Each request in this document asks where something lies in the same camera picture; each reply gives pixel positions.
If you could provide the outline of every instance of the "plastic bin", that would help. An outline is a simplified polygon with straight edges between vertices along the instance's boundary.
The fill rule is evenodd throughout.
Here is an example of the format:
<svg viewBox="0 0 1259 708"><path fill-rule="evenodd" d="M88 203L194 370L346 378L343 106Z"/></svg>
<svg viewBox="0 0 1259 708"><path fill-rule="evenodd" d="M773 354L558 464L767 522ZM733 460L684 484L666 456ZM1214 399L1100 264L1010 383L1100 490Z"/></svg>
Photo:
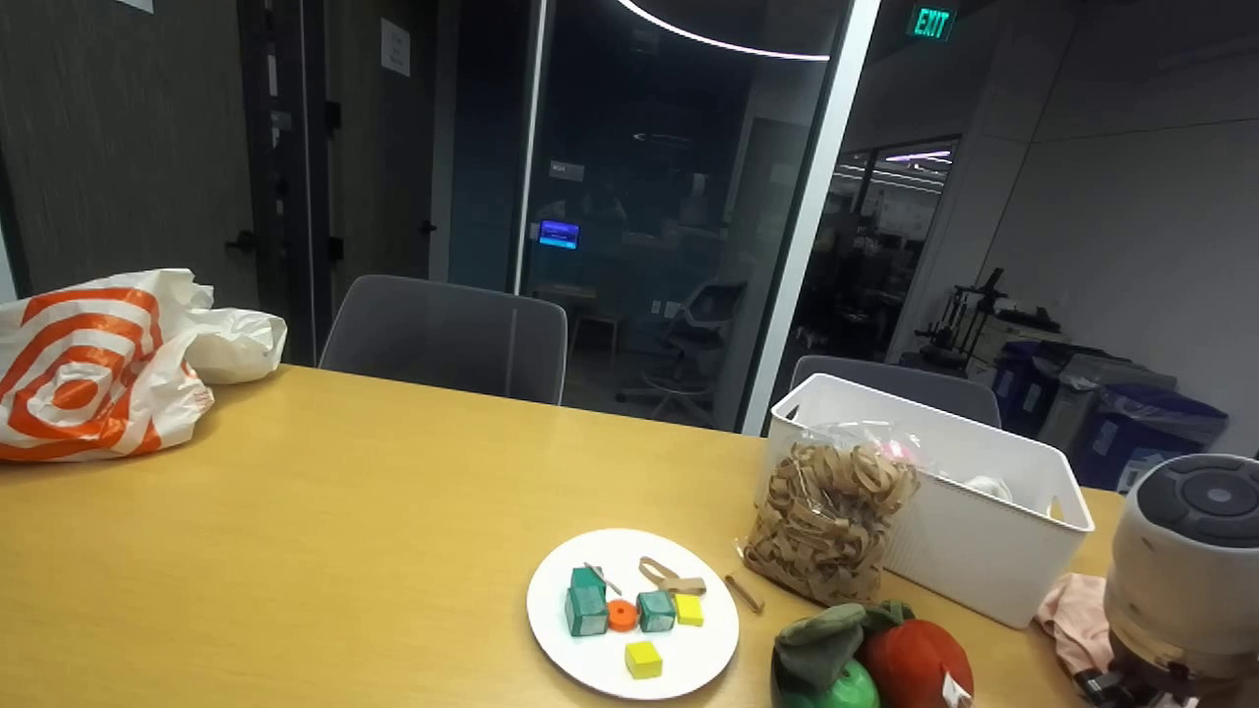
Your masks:
<svg viewBox="0 0 1259 708"><path fill-rule="evenodd" d="M923 451L923 480L893 519L884 567L995 623L1028 626L1093 532L1065 456L1044 441L813 372L770 409L767 473L805 430L842 421L893 426ZM1000 480L1010 498L962 488L977 476Z"/></svg>
<svg viewBox="0 0 1259 708"><path fill-rule="evenodd" d="M1038 426L1038 441L1071 451L1074 437L1088 421L1093 399L1107 386L1145 386L1145 388L1177 388L1177 378L1145 370L1128 357L1109 357L1109 354L1074 354L1053 386L1053 404L1048 421Z"/></svg>
<svg viewBox="0 0 1259 708"><path fill-rule="evenodd" d="M1000 404L1000 421L1010 434L1036 437L1038 426L1048 421L1053 393L1059 393L1059 372L1071 366L1071 357L1082 354L1082 345L1065 344L1006 344L992 393Z"/></svg>
<svg viewBox="0 0 1259 708"><path fill-rule="evenodd" d="M1204 451L1226 413L1171 388L1107 386L1071 450L1082 484L1114 488L1128 460Z"/></svg>

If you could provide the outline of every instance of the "table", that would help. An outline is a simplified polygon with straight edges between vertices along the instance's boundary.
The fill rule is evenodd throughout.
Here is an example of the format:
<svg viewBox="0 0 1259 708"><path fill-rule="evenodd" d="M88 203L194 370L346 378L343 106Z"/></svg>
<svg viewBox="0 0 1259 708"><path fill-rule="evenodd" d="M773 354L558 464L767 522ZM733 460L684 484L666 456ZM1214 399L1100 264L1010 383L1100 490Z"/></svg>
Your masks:
<svg viewBox="0 0 1259 708"><path fill-rule="evenodd" d="M536 648L536 561L646 527L734 569L733 670L680 704L767 704L770 639L813 606L738 569L764 441L284 370L195 441L0 467L0 704L612 704ZM1118 494L1088 490L1109 567ZM972 653L979 704L1074 704L1048 639L884 577Z"/></svg>

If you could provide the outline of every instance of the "office chair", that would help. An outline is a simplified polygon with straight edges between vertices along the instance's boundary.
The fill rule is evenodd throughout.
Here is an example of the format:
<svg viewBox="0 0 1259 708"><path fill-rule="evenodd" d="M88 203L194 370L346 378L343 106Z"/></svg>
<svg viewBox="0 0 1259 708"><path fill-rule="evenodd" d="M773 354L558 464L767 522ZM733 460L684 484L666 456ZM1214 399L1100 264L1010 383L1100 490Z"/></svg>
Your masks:
<svg viewBox="0 0 1259 708"><path fill-rule="evenodd" d="M358 274L330 323L318 366L561 400L565 315L556 303L503 293Z"/></svg>
<svg viewBox="0 0 1259 708"><path fill-rule="evenodd" d="M738 278L700 282L662 333L669 366L662 372L640 372L631 388L619 388L619 400L646 400L653 404L650 416L680 413L684 421L707 421L745 294L746 282Z"/></svg>
<svg viewBox="0 0 1259 708"><path fill-rule="evenodd" d="M831 357L831 354L804 354L792 370L792 388L810 372L832 372L893 399L907 399L957 416L972 416L979 426L1000 426L995 393L968 378L948 378L931 370L893 366L893 362L859 362L859 357Z"/></svg>

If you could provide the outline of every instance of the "black chair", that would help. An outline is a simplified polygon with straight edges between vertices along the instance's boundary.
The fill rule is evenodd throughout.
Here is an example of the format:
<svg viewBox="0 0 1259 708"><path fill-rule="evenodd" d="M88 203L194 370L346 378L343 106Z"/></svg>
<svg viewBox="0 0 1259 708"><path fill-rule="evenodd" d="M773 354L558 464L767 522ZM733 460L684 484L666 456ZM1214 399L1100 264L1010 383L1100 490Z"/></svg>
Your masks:
<svg viewBox="0 0 1259 708"><path fill-rule="evenodd" d="M318 366L561 400L565 310L461 282L360 274L330 323Z"/></svg>
<svg viewBox="0 0 1259 708"><path fill-rule="evenodd" d="M957 416L972 416L979 426L1000 426L995 393L968 378L948 378L931 370L893 366L893 362L860 362L860 357L831 357L831 354L804 354L792 370L792 388L810 372L847 378L893 399L907 399Z"/></svg>

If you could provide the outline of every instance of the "exit sign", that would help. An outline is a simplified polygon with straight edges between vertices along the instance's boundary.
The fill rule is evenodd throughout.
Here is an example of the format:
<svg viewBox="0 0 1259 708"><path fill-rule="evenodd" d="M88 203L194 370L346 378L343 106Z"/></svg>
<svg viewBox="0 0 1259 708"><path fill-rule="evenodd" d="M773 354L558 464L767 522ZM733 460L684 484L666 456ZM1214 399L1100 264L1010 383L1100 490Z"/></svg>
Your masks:
<svg viewBox="0 0 1259 708"><path fill-rule="evenodd" d="M907 34L912 34L912 38L931 38L931 42L939 42L939 38L948 34L948 26L953 26L953 9L927 9L927 5L919 5L919 9L912 9L912 17L907 17Z"/></svg>

